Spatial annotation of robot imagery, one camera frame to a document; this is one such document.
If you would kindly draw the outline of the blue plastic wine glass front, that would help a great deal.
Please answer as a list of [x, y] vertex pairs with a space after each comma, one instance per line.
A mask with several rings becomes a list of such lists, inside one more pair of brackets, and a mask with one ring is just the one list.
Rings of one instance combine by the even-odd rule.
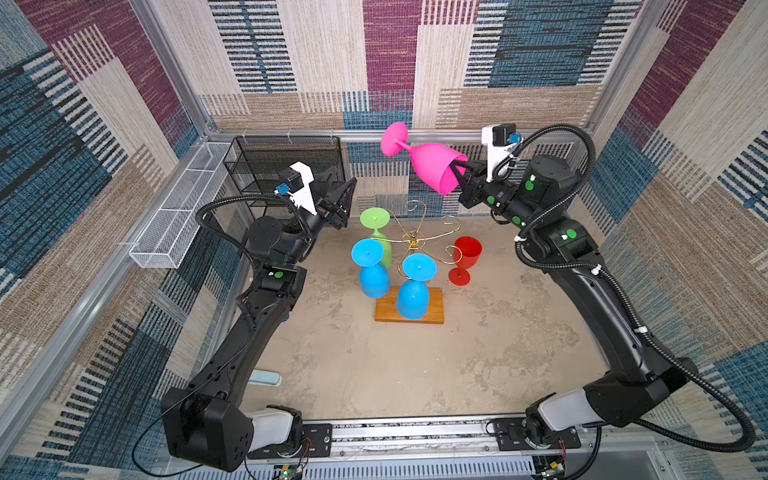
[[407, 280], [398, 290], [397, 312], [407, 320], [420, 320], [428, 312], [427, 283], [436, 276], [437, 264], [425, 254], [412, 254], [403, 261], [402, 270]]

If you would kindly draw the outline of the red plastic wine glass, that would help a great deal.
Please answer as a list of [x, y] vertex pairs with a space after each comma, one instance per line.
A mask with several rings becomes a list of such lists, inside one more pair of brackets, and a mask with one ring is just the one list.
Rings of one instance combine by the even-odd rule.
[[455, 286], [463, 287], [470, 283], [469, 269], [475, 266], [482, 254], [482, 244], [473, 237], [463, 236], [454, 243], [454, 268], [448, 274], [449, 281]]

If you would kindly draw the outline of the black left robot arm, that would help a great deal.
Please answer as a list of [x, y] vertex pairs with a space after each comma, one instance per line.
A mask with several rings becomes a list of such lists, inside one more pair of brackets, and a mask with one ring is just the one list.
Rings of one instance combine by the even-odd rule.
[[[271, 193], [214, 200], [195, 215], [202, 229], [243, 253], [252, 273], [236, 299], [240, 315], [216, 352], [185, 388], [171, 388], [161, 399], [159, 420], [170, 455], [196, 468], [233, 472], [254, 451], [291, 457], [308, 448], [300, 411], [269, 405], [247, 415], [240, 405], [259, 358], [302, 293], [307, 271], [301, 262], [325, 226], [347, 226], [357, 180], [341, 181], [332, 170], [304, 180], [297, 167], [282, 171], [280, 180]], [[292, 217], [262, 216], [248, 227], [245, 240], [238, 240], [214, 224], [213, 213], [240, 202], [281, 204]]]

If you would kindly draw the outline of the magenta plastic wine glass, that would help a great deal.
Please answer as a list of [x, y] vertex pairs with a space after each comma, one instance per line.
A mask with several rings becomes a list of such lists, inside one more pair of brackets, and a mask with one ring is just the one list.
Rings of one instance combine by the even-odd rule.
[[459, 185], [451, 166], [460, 173], [467, 156], [455, 149], [441, 144], [408, 144], [408, 127], [403, 122], [391, 124], [381, 138], [381, 150], [387, 157], [393, 157], [405, 149], [411, 159], [417, 176], [440, 195], [448, 195]]

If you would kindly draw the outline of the blue plastic wine glass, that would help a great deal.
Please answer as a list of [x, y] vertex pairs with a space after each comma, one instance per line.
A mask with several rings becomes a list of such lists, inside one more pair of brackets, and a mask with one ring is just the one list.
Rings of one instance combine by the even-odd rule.
[[420, 320], [428, 312], [427, 283], [436, 276], [437, 264], [425, 254], [412, 254], [403, 261], [402, 270], [407, 280], [398, 290], [397, 312], [407, 320]]
[[384, 249], [376, 239], [358, 241], [351, 250], [352, 261], [360, 267], [359, 281], [362, 292], [369, 298], [379, 299], [391, 288], [389, 274], [382, 264]]

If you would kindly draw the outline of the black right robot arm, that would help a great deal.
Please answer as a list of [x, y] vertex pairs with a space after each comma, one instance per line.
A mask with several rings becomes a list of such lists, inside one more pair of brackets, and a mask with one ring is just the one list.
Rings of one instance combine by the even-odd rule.
[[624, 427], [682, 388], [697, 368], [656, 341], [628, 296], [607, 272], [603, 256], [586, 228], [569, 218], [566, 205], [585, 176], [566, 161], [537, 155], [523, 180], [486, 177], [479, 162], [454, 160], [448, 177], [457, 183], [466, 207], [484, 204], [519, 228], [515, 241], [521, 261], [550, 276], [576, 306], [607, 363], [598, 380], [551, 394], [526, 411], [524, 431], [534, 446], [547, 446], [573, 426]]

